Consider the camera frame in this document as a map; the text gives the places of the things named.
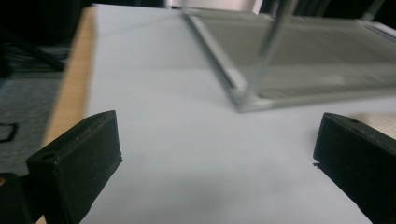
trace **gray carpet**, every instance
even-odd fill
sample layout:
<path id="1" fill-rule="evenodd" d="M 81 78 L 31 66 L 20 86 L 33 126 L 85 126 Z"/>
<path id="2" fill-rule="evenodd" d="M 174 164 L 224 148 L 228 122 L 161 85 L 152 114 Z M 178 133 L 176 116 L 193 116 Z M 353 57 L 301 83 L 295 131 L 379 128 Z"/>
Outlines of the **gray carpet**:
<path id="1" fill-rule="evenodd" d="M 13 141 L 0 143 L 0 173 L 27 175 L 25 160 L 42 147 L 63 73 L 17 49 L 10 51 L 14 73 L 0 79 L 0 123 L 17 123 L 19 128 Z M 10 130 L 0 126 L 0 139 Z"/>

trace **metal rod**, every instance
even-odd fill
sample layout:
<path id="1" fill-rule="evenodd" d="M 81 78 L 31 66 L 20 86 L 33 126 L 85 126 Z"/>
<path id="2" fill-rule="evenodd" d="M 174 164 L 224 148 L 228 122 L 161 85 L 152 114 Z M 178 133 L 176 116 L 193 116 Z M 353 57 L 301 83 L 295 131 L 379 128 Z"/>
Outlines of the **metal rod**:
<path id="1" fill-rule="evenodd" d="M 374 0 L 374 2 L 370 5 L 369 9 L 367 9 L 363 16 L 361 16 L 361 20 L 372 21 L 376 13 L 379 11 L 384 3 L 385 0 Z"/>
<path id="2" fill-rule="evenodd" d="M 243 111 L 251 99 L 256 97 L 256 90 L 262 84 L 262 79 L 265 72 L 268 70 L 269 62 L 272 59 L 276 46 L 283 34 L 283 26 L 286 23 L 286 18 L 293 13 L 297 6 L 298 0 L 286 0 L 279 5 L 278 17 L 276 17 L 273 26 L 271 27 L 267 37 L 262 43 L 262 51 L 257 67 L 250 79 L 245 94 L 240 102 L 240 109 Z"/>

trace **metal frame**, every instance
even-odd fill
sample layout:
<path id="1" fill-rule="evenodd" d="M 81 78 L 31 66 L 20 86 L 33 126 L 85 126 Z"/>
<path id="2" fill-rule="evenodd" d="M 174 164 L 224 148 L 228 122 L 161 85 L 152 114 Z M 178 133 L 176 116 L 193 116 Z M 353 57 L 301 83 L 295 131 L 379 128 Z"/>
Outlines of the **metal frame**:
<path id="1" fill-rule="evenodd" d="M 321 14 L 329 5 L 329 0 L 326 0 L 325 2 L 322 3 L 321 6 Z M 370 6 L 368 12 L 366 14 L 374 16 L 374 14 L 379 10 L 381 5 L 383 4 L 384 0 L 376 0 L 373 2 L 373 4 Z M 204 35 L 200 36 L 201 40 L 206 43 L 206 40 L 212 38 L 210 36 L 209 31 L 205 31 L 205 28 L 202 24 L 200 24 L 200 21 L 196 19 L 196 14 L 197 10 L 188 8 L 186 7 L 188 4 L 188 1 L 184 1 L 184 5 L 182 8 L 183 15 L 187 19 L 187 21 L 192 24 L 191 27 L 195 30 L 195 32 L 198 33 L 199 35 Z M 244 81 L 241 81 L 241 83 L 235 83 L 234 80 L 240 80 L 242 79 L 241 76 L 238 76 L 238 72 L 235 72 L 237 69 L 232 68 L 228 69 L 223 66 L 223 64 L 217 62 L 217 55 L 213 55 L 213 51 L 216 52 L 216 54 L 224 55 L 224 51 L 219 49 L 220 47 L 216 47 L 216 40 L 213 40 L 215 44 L 210 45 L 209 47 L 206 46 L 206 50 L 209 51 L 209 54 L 211 54 L 212 61 L 215 62 L 216 67 L 218 70 L 221 72 L 222 80 L 225 80 L 226 89 L 227 92 L 229 93 L 230 97 L 232 100 L 235 102 L 237 110 L 239 112 L 248 112 L 248 111 L 255 111 L 255 110 L 263 110 L 263 109 L 271 109 L 274 107 L 280 107 L 280 106 L 285 106 L 285 105 L 299 105 L 299 104 L 306 104 L 306 103 L 314 103 L 314 102 L 322 102 L 322 101 L 329 101 L 329 100 L 338 100 L 338 99 L 347 99 L 347 98 L 357 98 L 357 97 L 362 97 L 362 96 L 371 96 L 371 95 L 376 95 L 376 94 L 384 94 L 384 93 L 390 93 L 390 92 L 396 92 L 396 87 L 395 88 L 390 88 L 390 89 L 385 89 L 385 90 L 367 90 L 367 91 L 359 91 L 359 92 L 348 92 L 348 93 L 343 93 L 343 94 L 335 94 L 334 96 L 302 96 L 302 97 L 296 97 L 295 99 L 282 99 L 282 100 L 277 100 L 276 102 L 271 99 L 263 99 L 261 98 L 258 93 L 260 90 L 260 85 L 263 81 L 263 79 L 266 77 L 266 71 L 269 68 L 269 62 L 274 56 L 274 52 L 276 52 L 276 48 L 281 42 L 282 35 L 284 33 L 284 27 L 285 23 L 288 22 L 288 18 L 293 15 L 293 12 L 295 11 L 296 7 L 298 4 L 298 0 L 285 0 L 285 1 L 280 1 L 280 4 L 278 5 L 277 12 L 274 12 L 277 16 L 274 18 L 274 23 L 272 27 L 270 28 L 268 34 L 262 41 L 262 48 L 260 52 L 260 57 L 259 60 L 257 61 L 254 72 L 251 76 L 251 79 L 246 80 L 245 83 Z M 376 30 L 378 24 L 374 24 L 369 21 L 361 21 L 361 24 L 371 30 Z M 222 57 L 222 60 L 226 62 L 227 66 L 230 65 L 232 66 L 232 63 L 227 63 L 229 59 L 227 57 Z"/>

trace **white surface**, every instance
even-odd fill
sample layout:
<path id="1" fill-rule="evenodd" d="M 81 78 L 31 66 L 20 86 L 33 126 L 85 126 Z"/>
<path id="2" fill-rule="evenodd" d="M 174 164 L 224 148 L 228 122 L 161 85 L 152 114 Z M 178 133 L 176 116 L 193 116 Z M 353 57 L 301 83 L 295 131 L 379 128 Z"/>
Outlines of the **white surface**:
<path id="1" fill-rule="evenodd" d="M 82 223 L 370 223 L 313 166 L 324 112 L 395 97 L 238 114 L 178 11 L 97 7 L 89 114 L 117 110 L 124 162 Z"/>

